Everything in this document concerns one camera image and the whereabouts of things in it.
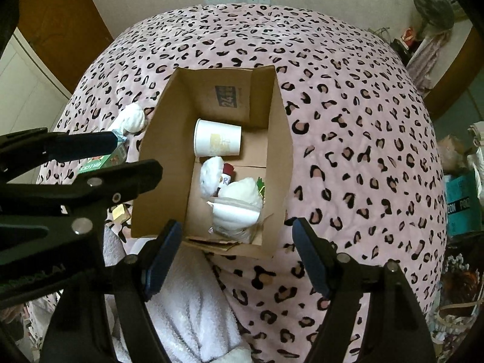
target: bed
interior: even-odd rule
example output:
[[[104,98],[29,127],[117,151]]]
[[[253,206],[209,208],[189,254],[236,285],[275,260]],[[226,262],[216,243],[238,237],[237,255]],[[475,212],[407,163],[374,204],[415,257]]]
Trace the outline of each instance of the bed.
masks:
[[[257,362],[302,362],[329,302],[315,293],[291,225],[360,263],[400,262],[423,312],[442,266],[446,216],[432,123],[398,56],[380,38],[318,12],[276,5],[198,5],[124,31],[88,68],[58,131],[106,129],[138,103],[148,119],[176,67],[274,65],[294,143],[287,218],[273,259],[208,256]],[[129,137],[127,162],[143,132]],[[82,162],[49,162],[38,183],[71,182]],[[110,226],[129,235],[129,221]],[[347,361],[359,351],[361,301]]]

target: white towel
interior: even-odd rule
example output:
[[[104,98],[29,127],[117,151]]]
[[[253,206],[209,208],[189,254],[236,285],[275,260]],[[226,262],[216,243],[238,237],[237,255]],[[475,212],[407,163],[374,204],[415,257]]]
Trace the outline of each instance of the white towel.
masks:
[[[107,239],[119,240],[112,232]],[[148,240],[140,239],[130,253],[138,253]],[[120,240],[106,242],[105,237],[106,264],[120,259],[120,244]],[[202,251],[181,246],[161,292],[146,307],[172,363],[252,361],[250,349],[240,337],[235,317]],[[119,332],[119,320],[116,322],[114,334]],[[118,360],[130,362],[122,333],[113,344]]]

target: pink leopard print blanket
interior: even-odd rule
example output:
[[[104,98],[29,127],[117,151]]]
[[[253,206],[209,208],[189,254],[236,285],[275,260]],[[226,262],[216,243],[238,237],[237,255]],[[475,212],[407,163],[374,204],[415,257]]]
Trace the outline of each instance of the pink leopard print blanket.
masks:
[[[304,9],[233,4],[166,12],[127,29],[93,62],[57,129],[106,129],[133,102],[150,118],[178,66],[272,64],[294,142],[294,195],[279,249],[271,260],[209,260],[254,360],[302,362],[329,302],[312,290],[294,249],[295,217],[361,263],[400,261],[424,312],[440,276],[446,218],[434,132],[387,44]],[[129,138],[128,162],[138,159],[142,138]],[[50,162],[38,182],[69,183],[78,168]],[[129,230],[129,222],[111,226]],[[347,361],[358,354],[367,304],[364,298]]]

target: open cardboard box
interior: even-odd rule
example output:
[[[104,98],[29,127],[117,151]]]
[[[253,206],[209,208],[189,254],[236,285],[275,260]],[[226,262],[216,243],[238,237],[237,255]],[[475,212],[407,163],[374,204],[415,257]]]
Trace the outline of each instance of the open cardboard box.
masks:
[[[239,156],[223,157],[235,180],[262,177],[266,184],[251,244],[214,242],[211,208],[200,197],[201,163],[194,155],[198,118],[242,126]],[[139,153],[163,167],[156,189],[134,201],[132,236],[157,234],[169,219],[183,223],[184,243],[209,252],[271,257],[286,213],[292,176],[292,139],[274,66],[255,69],[178,68],[158,101]]]

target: wooden door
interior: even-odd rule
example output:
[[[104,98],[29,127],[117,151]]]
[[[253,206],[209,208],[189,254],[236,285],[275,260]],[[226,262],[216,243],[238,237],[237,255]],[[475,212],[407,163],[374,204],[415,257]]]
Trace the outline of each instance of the wooden door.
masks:
[[[72,93],[91,62],[113,41],[92,0],[20,0],[18,28]]]

